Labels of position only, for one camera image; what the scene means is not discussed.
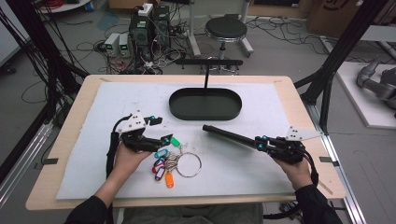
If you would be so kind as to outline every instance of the black oval tray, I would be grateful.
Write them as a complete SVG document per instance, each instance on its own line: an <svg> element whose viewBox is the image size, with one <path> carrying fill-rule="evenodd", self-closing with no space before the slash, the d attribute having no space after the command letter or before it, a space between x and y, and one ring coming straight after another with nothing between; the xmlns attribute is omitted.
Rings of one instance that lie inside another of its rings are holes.
<svg viewBox="0 0 396 224"><path fill-rule="evenodd" d="M230 120L239 115L242 100L231 90L184 88L169 98L171 113L184 120Z"/></svg>

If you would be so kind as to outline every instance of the person's arm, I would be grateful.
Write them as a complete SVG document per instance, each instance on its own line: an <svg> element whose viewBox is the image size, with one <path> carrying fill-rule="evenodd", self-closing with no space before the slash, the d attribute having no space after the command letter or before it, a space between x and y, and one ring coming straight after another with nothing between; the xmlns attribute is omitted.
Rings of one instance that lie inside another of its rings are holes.
<svg viewBox="0 0 396 224"><path fill-rule="evenodd" d="M106 210L113 202L116 194L137 169L140 162L150 154L150 152L134 152L124 144L120 144L117 149L113 171L108 179L90 199L73 209L65 223L104 223Z"/></svg>
<svg viewBox="0 0 396 224"><path fill-rule="evenodd" d="M335 211L327 204L326 197L312 183L308 161L290 165L274 159L288 176L291 185L296 190L297 202L303 211L305 224L338 224L342 223Z"/></svg>

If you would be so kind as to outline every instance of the black stool seat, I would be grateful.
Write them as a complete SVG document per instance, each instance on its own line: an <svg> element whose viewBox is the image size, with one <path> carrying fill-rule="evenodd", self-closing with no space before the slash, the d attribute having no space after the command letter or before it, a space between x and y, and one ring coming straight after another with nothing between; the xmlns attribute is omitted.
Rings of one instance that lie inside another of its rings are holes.
<svg viewBox="0 0 396 224"><path fill-rule="evenodd" d="M248 28L240 20L230 17L218 17L206 23L205 31L213 38L239 41L240 38L245 37Z"/></svg>

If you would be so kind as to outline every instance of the wooden table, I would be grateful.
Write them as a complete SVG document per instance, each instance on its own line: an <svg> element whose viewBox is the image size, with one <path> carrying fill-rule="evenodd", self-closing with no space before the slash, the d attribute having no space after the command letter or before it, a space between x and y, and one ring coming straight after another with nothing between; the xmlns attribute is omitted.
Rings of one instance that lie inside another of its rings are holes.
<svg viewBox="0 0 396 224"><path fill-rule="evenodd" d="M205 76L110 76L91 75L87 77L78 93L69 115L49 154L50 158L59 158L57 164L45 165L27 200L29 210L69 209L82 203L82 200L57 200L56 194L63 180L65 167L70 152L78 139L82 124L90 111L92 102L102 82L180 82L204 83ZM268 76L211 76L210 83L268 83L274 84L279 99L289 120L295 126L314 129L300 96L289 77ZM320 138L305 140L304 145L311 153L319 173L318 189L328 199L342 199L346 191L331 162L320 162L319 157L329 157ZM280 202L295 200L293 196L284 195L234 195L184 198L148 198L123 199L114 202L115 207L208 204L208 203L253 203Z"/></svg>

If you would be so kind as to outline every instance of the orange key tag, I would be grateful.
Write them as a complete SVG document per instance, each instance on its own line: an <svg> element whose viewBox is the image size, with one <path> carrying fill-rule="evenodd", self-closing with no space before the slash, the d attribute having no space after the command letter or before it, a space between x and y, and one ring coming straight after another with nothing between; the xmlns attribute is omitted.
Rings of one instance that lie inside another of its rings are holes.
<svg viewBox="0 0 396 224"><path fill-rule="evenodd" d="M166 172L165 174L165 181L166 181L166 187L171 189L174 186L174 181L173 181L173 176L172 173L169 171Z"/></svg>

